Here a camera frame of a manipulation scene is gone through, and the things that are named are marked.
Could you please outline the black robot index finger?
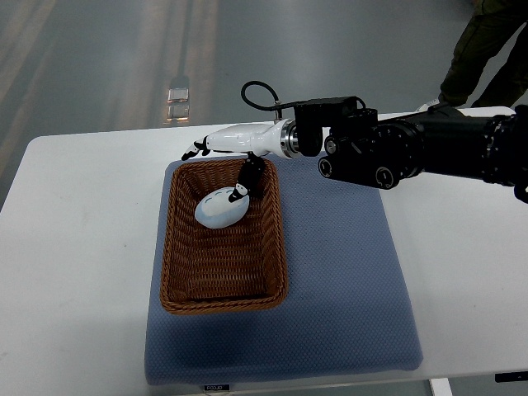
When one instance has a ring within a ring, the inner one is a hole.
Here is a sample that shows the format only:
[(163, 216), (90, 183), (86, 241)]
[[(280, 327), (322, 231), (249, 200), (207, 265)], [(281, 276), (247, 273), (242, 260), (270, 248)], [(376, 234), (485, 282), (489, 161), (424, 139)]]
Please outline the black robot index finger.
[(205, 140), (195, 141), (181, 156), (181, 160), (187, 161), (191, 158), (194, 158), (199, 153), (202, 156), (207, 156), (210, 153), (210, 149), (208, 148)]

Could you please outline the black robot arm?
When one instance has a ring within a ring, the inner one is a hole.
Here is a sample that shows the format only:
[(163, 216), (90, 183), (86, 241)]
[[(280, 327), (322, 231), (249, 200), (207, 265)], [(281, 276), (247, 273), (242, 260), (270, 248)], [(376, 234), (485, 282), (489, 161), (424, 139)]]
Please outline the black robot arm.
[(182, 160), (211, 152), (245, 153), (233, 197), (245, 196), (262, 174), (262, 157), (318, 157), (323, 177), (389, 190), (421, 172), (509, 186), (527, 201), (527, 107), (512, 115), (471, 117), (448, 105), (380, 120), (359, 97), (297, 101), (294, 119), (234, 125), (195, 141)]

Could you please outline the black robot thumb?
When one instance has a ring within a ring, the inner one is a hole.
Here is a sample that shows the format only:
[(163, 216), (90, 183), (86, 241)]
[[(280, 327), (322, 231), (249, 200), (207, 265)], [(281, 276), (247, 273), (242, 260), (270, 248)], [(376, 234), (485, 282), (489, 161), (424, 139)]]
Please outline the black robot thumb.
[(252, 192), (257, 187), (265, 167), (263, 158), (249, 153), (240, 168), (235, 187), (229, 196), (229, 202), (234, 203), (241, 200)]

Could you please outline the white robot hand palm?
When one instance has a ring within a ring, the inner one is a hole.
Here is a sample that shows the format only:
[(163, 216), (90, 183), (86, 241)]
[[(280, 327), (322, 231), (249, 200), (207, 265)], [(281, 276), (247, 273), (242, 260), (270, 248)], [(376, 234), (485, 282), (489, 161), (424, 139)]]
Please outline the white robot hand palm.
[(205, 147), (222, 153), (253, 153), (258, 157), (272, 153), (280, 158), (294, 158), (294, 127), (294, 120), (281, 120), (273, 125), (232, 125), (207, 135)]

